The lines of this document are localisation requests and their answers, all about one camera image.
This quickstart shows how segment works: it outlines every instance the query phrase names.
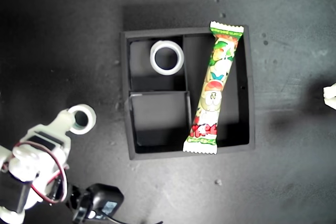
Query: black tray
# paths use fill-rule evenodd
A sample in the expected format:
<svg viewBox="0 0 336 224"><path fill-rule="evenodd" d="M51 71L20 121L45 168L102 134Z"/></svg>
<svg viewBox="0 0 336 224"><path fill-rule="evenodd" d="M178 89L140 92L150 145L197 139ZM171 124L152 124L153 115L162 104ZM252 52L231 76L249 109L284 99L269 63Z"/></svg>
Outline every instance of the black tray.
<svg viewBox="0 0 336 224"><path fill-rule="evenodd" d="M156 73L150 49L171 40L184 52L183 68ZM214 45L208 28L128 31L121 35L125 126L130 159L200 155L182 152ZM172 64L170 57L162 65ZM217 153L250 150L255 143L254 92L248 27L238 43L226 82L217 127Z"/></svg>

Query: tape roll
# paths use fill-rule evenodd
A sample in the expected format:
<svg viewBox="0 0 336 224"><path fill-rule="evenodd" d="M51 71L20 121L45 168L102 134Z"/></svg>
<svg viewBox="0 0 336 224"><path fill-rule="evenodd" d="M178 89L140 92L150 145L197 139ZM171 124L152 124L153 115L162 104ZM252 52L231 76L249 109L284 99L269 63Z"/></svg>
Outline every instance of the tape roll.
<svg viewBox="0 0 336 224"><path fill-rule="evenodd" d="M76 105L68 109L68 112L74 115L76 115L76 113L79 111L83 112L87 116L88 123L86 126L75 123L70 131L73 132L73 134L83 135L85 133L88 133L95 126L97 116L93 108L86 104Z"/></svg>
<svg viewBox="0 0 336 224"><path fill-rule="evenodd" d="M155 61L155 55L156 55L157 51L159 51L162 48L170 48L177 55L177 63L175 65L175 67L173 67L172 69L160 68ZM160 41L156 42L152 46L150 54L151 54L151 65L152 65L153 69L157 73L162 74L164 76L171 76L172 74L177 73L183 66L184 54L183 54L182 48L178 44L176 44L175 42L172 42L170 40L160 40Z"/></svg>

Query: gray table surface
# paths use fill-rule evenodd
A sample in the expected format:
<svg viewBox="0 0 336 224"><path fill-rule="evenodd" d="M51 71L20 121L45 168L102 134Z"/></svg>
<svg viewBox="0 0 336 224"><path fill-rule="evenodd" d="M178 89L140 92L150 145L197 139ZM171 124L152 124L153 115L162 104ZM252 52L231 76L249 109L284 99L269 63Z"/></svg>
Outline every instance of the gray table surface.
<svg viewBox="0 0 336 224"><path fill-rule="evenodd" d="M129 161L121 98L123 30L250 28L256 149ZM97 126L73 136L68 179L118 186L116 218L165 224L336 223L336 0L0 0L0 143L71 105ZM71 223L40 204L25 223Z"/></svg>

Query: colorful wrapper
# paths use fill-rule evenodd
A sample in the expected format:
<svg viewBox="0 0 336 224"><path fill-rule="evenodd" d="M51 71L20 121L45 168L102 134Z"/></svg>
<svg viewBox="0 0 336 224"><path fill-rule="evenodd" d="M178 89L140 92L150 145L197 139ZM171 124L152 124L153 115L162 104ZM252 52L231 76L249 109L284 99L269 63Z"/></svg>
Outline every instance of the colorful wrapper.
<svg viewBox="0 0 336 224"><path fill-rule="evenodd" d="M216 38L208 70L199 98L196 116L190 134L183 144L184 152L217 153L217 123L222 102L222 91L229 75L238 41L243 35L242 26L210 23Z"/></svg>

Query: cartoon character print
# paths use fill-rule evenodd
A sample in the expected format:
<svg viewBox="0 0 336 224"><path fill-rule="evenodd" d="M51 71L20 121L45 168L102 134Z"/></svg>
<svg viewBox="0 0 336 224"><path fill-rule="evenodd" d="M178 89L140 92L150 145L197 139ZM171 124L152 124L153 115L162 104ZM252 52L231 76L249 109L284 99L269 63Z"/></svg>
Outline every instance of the cartoon character print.
<svg viewBox="0 0 336 224"><path fill-rule="evenodd" d="M234 43L230 41L218 41L215 44L209 63L210 71L207 73L206 81L226 81L234 58L234 47Z"/></svg>
<svg viewBox="0 0 336 224"><path fill-rule="evenodd" d="M199 99L201 109L198 125L208 124L209 126L213 126L217 123L223 87L223 83L219 80L211 80L205 83L204 91Z"/></svg>
<svg viewBox="0 0 336 224"><path fill-rule="evenodd" d="M230 71L234 44L224 39L219 39L215 44L212 57L209 62L210 71L204 80L201 97L191 130L191 136L204 136L205 134L217 134L217 122L222 101L222 90Z"/></svg>

